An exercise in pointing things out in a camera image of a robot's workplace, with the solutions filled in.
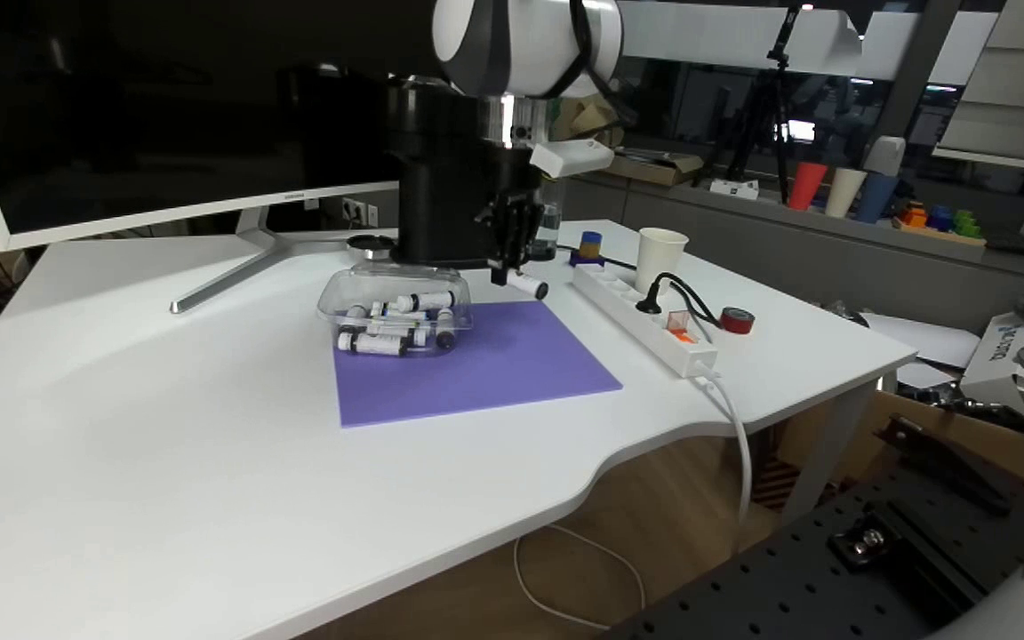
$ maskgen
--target white cable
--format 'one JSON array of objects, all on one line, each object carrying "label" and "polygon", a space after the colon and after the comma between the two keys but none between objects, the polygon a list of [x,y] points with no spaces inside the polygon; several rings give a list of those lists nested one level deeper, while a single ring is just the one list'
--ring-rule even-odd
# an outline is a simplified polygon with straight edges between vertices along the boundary
[{"label": "white cable", "polygon": [[733,425],[733,435],[738,435],[738,451],[740,451],[740,499],[738,499],[738,537],[733,537],[733,543],[738,543],[747,521],[752,521],[752,493],[754,493],[752,435],[747,435],[747,425],[738,418],[733,399],[714,374],[694,376],[694,383],[705,393],[705,399],[713,399],[718,407],[718,413],[727,413],[727,420]]},{"label": "white cable", "polygon": [[[614,549],[610,549],[610,543],[603,543],[603,541],[592,541],[592,537],[582,537],[582,535],[577,535],[577,530],[571,530],[571,528],[552,528],[552,530],[559,530],[559,535],[566,535],[566,537],[572,537],[572,541],[580,541],[580,543],[586,543],[586,549],[614,557],[619,564],[626,564],[626,573],[629,573],[635,585],[638,585],[642,608],[648,608],[648,585],[643,585],[642,570],[638,570],[626,556],[619,556]],[[516,573],[518,594],[522,594],[534,608],[541,608],[541,611],[552,614],[552,618],[582,626],[582,631],[597,631],[597,633],[612,631],[610,623],[582,618],[582,614],[572,614],[572,611],[561,611],[561,608],[552,608],[548,602],[541,602],[541,596],[526,588],[526,580],[522,580],[518,543],[522,543],[522,537],[514,541],[514,573]]]}]

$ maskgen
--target monitor stand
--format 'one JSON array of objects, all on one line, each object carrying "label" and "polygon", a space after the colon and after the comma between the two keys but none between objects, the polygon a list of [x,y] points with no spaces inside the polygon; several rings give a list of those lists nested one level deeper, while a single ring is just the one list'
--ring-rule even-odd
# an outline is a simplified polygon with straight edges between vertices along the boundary
[{"label": "monitor stand", "polygon": [[[356,195],[366,195],[366,192],[393,192],[399,188],[396,180],[379,180],[379,186],[337,186],[337,188],[329,188],[322,201],[356,201]],[[258,247],[258,253],[249,260],[241,260],[238,266],[226,272],[220,276],[200,285],[197,291],[182,294],[172,304],[172,312],[182,316],[210,299],[216,299],[220,291],[249,281],[253,273],[280,265],[287,255],[287,247],[270,234],[266,228],[266,210],[241,210],[238,215],[238,226],[236,226],[236,234],[249,247]]]}]

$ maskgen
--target red object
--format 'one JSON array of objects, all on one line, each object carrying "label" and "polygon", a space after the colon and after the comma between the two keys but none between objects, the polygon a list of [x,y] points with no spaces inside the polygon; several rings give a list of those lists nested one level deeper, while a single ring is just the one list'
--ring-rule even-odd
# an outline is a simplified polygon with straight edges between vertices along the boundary
[{"label": "red object", "polygon": [[806,215],[812,201],[821,192],[828,165],[796,165],[796,180],[789,188],[789,210]]},{"label": "red object", "polygon": [[747,312],[747,308],[738,308],[738,305],[727,305],[722,308],[722,331],[728,331],[728,333],[752,333],[754,331],[754,312]]}]

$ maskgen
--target purple mat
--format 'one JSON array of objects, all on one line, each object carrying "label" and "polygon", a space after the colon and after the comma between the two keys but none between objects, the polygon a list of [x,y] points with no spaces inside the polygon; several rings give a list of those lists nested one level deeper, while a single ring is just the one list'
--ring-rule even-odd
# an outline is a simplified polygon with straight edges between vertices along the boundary
[{"label": "purple mat", "polygon": [[451,351],[334,355],[343,427],[603,394],[624,388],[541,304],[475,305]]}]

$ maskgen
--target wall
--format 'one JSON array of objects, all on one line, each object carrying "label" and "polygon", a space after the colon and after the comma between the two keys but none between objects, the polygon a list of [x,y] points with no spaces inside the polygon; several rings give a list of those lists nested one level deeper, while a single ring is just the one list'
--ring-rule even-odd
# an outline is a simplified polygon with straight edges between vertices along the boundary
[{"label": "wall", "polygon": [[886,228],[792,216],[784,207],[718,201],[699,188],[643,188],[612,179],[572,180],[566,216],[677,228],[689,250],[806,304],[847,304],[983,331],[1024,304],[1024,255],[996,255]]}]

